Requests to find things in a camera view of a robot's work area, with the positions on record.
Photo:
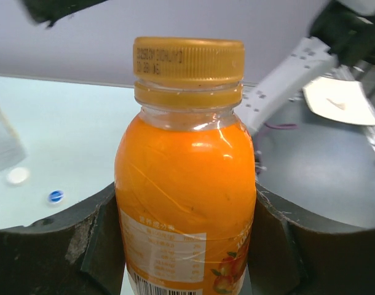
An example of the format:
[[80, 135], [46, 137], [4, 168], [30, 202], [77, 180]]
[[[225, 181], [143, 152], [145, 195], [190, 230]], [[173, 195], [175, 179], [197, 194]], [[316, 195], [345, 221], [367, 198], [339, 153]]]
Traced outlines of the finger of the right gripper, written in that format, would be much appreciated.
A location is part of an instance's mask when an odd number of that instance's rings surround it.
[[67, 16], [106, 2], [106, 0], [23, 0], [23, 7], [36, 24], [51, 28]]

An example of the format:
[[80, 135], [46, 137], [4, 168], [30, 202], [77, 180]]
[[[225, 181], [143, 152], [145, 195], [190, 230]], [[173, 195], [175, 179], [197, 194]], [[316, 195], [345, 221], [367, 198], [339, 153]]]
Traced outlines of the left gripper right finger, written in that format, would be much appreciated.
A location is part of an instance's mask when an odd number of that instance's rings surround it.
[[256, 191], [253, 294], [375, 294], [375, 228], [325, 218], [260, 184]]

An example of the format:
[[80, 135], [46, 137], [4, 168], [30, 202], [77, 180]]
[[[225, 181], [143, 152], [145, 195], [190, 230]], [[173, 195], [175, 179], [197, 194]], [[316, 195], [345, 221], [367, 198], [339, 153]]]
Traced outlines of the white bottle cap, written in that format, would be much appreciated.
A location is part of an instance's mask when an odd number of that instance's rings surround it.
[[23, 184], [30, 177], [30, 171], [26, 167], [16, 167], [6, 175], [8, 184], [18, 186]]

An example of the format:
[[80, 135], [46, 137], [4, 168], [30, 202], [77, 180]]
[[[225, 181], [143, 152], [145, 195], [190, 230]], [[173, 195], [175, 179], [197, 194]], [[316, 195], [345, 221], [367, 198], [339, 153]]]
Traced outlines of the large clear bottle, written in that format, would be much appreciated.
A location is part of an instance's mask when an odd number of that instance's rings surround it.
[[13, 167], [25, 157], [18, 133], [0, 108], [0, 171]]

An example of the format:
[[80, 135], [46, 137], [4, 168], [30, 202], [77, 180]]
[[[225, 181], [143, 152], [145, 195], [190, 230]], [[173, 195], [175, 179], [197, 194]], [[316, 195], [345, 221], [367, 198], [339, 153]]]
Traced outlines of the blue bottle cap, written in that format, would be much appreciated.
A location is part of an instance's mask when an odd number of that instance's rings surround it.
[[58, 204], [63, 201], [65, 193], [61, 190], [55, 190], [48, 194], [47, 201], [49, 204]]

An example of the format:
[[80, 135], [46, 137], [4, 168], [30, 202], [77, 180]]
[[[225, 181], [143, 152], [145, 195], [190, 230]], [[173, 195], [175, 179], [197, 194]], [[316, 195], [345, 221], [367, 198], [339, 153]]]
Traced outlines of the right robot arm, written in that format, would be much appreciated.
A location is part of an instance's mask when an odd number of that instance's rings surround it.
[[247, 96], [253, 110], [237, 112], [252, 134], [310, 81], [338, 66], [353, 66], [375, 47], [375, 1], [330, 1], [292, 53]]

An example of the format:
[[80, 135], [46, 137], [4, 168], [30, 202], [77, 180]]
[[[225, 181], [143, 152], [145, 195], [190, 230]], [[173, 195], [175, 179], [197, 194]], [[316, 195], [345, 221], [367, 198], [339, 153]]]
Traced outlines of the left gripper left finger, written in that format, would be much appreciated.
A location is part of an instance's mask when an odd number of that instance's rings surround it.
[[0, 230], [0, 294], [120, 294], [124, 267], [112, 184], [30, 226]]

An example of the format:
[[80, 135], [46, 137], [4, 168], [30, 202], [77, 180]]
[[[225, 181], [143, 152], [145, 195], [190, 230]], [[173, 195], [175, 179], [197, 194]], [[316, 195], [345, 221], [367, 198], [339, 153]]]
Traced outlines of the orange juice bottle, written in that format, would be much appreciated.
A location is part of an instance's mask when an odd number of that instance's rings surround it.
[[238, 294], [256, 203], [241, 41], [138, 37], [114, 184], [135, 294]]

